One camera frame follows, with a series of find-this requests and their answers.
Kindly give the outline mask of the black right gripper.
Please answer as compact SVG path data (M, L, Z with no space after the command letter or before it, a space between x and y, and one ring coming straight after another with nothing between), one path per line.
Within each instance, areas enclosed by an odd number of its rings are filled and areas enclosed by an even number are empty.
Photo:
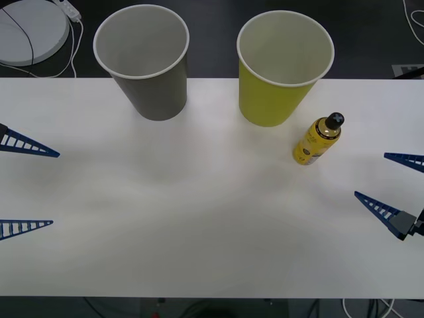
M423 155L385 152L384 158L406 166L415 171L424 172ZM399 210L358 191L357 198L397 239L405 240L415 233L424 236L424 209L416 219L414 215Z

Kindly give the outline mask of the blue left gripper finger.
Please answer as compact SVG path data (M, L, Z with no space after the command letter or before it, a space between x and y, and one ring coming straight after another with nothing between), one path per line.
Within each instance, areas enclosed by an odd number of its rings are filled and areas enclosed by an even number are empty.
M59 152L1 124L1 151L58 158Z
M53 220L0 220L0 240L9 239L52 225Z

